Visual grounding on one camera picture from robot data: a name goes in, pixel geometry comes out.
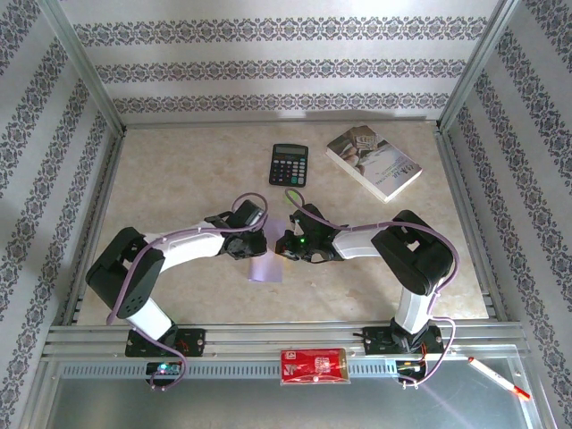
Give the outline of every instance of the white marker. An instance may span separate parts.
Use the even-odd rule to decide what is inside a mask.
[[[530,395],[520,389],[518,386],[511,383],[509,380],[504,378],[502,375],[495,373],[491,368],[485,365],[483,362],[476,360],[474,357],[470,357],[468,359],[469,365],[471,365],[474,369],[479,370],[481,373],[489,377],[499,386],[504,387],[507,391],[512,391],[516,393],[517,396],[522,400],[530,400]]]

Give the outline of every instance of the book cover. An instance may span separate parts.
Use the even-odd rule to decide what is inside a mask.
[[[422,172],[419,164],[365,125],[332,141],[326,154],[384,203]]]

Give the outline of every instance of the red packet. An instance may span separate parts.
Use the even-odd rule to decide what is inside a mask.
[[[345,349],[283,350],[282,384],[349,383]]]

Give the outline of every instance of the marble surface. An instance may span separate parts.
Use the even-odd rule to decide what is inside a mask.
[[[460,275],[442,293],[435,315],[487,317],[481,290],[433,138],[433,122],[373,122],[372,129],[413,157],[421,176],[383,204],[325,155],[328,142],[356,123],[290,123],[129,130],[105,215],[97,254],[125,226],[142,232],[186,228],[259,192],[270,216],[288,220],[284,188],[268,184],[272,144],[309,146],[302,193],[334,223],[390,220],[416,212],[444,233],[461,256]],[[152,297],[178,324],[389,320],[401,286],[381,258],[310,265],[283,262],[282,283],[248,281],[248,260],[204,258],[161,274]],[[79,324],[104,324],[108,308],[88,288]]]

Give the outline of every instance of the patterned wallpaper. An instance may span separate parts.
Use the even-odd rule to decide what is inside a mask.
[[[93,3],[62,6],[130,124],[437,119],[496,0]]]
[[[17,427],[112,139],[38,6],[0,1],[0,428]]]
[[[449,130],[508,313],[572,427],[572,2],[524,1]]]

